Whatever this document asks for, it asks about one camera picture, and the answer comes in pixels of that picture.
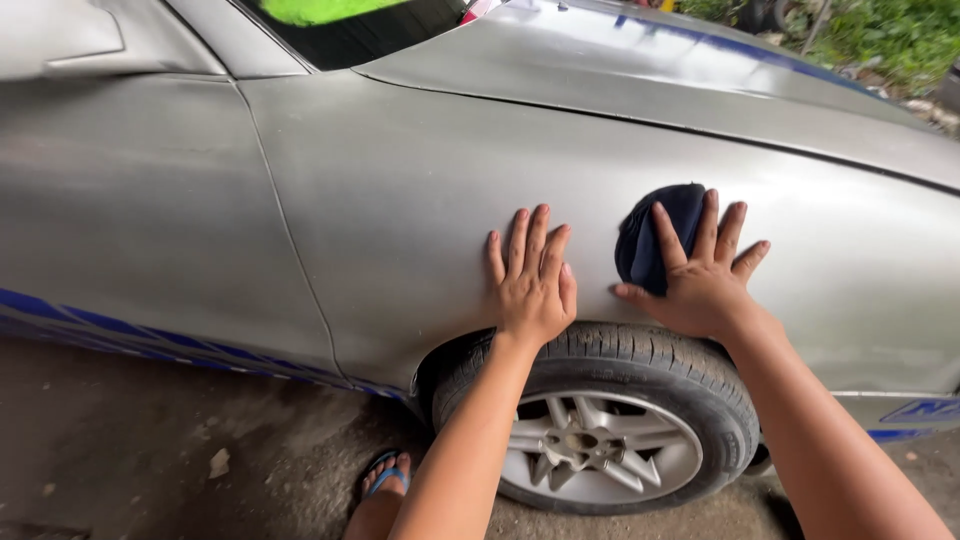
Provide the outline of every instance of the blue flip-flop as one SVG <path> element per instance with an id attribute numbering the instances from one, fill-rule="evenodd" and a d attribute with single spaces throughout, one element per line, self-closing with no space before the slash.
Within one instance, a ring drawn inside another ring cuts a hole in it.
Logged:
<path id="1" fill-rule="evenodd" d="M 371 463 L 370 465 L 368 465 L 367 468 L 364 469 L 363 476 L 360 477 L 360 482 L 359 482 L 359 483 L 360 483 L 360 485 L 361 485 L 361 490 L 363 489 L 363 487 L 362 487 L 362 486 L 363 486 L 363 480 L 364 480 L 364 479 L 367 477 L 367 475 L 369 475 L 374 469 L 376 469 L 376 466 L 377 466 L 377 465 L 379 465 L 380 463 L 383 463 L 384 461 L 386 461 L 387 459 L 389 459 L 389 458 L 391 458 L 391 457 L 398 457 L 400 454 L 402 454 L 402 452 L 401 452 L 400 450 L 389 450 L 389 451 L 384 452 L 383 454 L 381 454 L 380 457 L 378 457 L 377 459 L 375 459 L 375 460 L 373 461 L 373 463 Z M 360 500 L 363 501 L 364 499 L 366 499 L 367 497 L 369 497 L 370 495 L 372 495 L 373 492 L 376 491 L 377 488 L 380 487 L 380 484 L 383 483 L 383 480 L 385 480 L 385 479 L 387 479 L 387 478 L 389 478 L 389 477 L 397 477 L 397 478 L 399 478 L 400 481 L 403 483 L 403 491 L 404 491 L 404 492 L 406 492 L 407 488 L 410 486 L 410 480 L 407 478 L 406 475 L 403 474 L 403 471 L 397 469 L 397 467 L 391 467 L 391 468 L 389 468 L 389 469 L 384 469 L 383 472 L 380 473 L 380 475 L 379 475 L 378 477 L 376 477 L 376 480 L 373 481 L 373 485 L 370 486 L 370 490 L 369 490 L 367 493 L 362 493 L 362 492 L 361 492 L 361 494 L 360 494 Z"/>

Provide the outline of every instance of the green object behind windshield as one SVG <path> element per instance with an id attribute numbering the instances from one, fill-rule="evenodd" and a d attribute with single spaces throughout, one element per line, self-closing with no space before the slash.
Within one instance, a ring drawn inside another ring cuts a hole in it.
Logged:
<path id="1" fill-rule="evenodd" d="M 274 19 L 300 27 L 316 26 L 389 8 L 406 0 L 262 0 L 260 8 Z"/>

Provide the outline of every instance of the dark blue cloth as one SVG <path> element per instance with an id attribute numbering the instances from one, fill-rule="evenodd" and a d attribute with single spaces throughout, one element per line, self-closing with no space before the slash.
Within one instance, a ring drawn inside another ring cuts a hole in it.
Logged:
<path id="1" fill-rule="evenodd" d="M 621 280 L 640 285 L 657 296 L 666 294 L 666 268 L 650 208 L 656 201 L 663 204 L 686 256 L 690 257 L 706 192 L 700 184 L 669 185 L 640 199 L 620 225 L 613 252 Z"/>

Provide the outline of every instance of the car hood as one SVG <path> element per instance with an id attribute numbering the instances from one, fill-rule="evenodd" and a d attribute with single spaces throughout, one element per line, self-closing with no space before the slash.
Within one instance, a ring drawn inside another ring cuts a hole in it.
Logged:
<path id="1" fill-rule="evenodd" d="M 956 184 L 957 147 L 862 86 L 750 35 L 602 0 L 512 0 L 353 68 L 395 85 L 574 110 Z"/>

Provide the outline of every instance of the silver car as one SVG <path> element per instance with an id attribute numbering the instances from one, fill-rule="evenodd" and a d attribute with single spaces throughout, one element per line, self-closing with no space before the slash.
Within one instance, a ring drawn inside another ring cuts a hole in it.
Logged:
<path id="1" fill-rule="evenodd" d="M 751 281 L 880 442 L 960 425 L 960 146 L 763 41 L 603 0 L 326 24 L 257 0 L 0 16 L 0 329 L 357 389 L 439 428 L 492 333 L 486 232 L 573 227 L 580 321 L 540 351 L 501 493 L 632 513 L 767 460 L 717 344 L 608 292 L 669 184 L 751 205 Z"/>

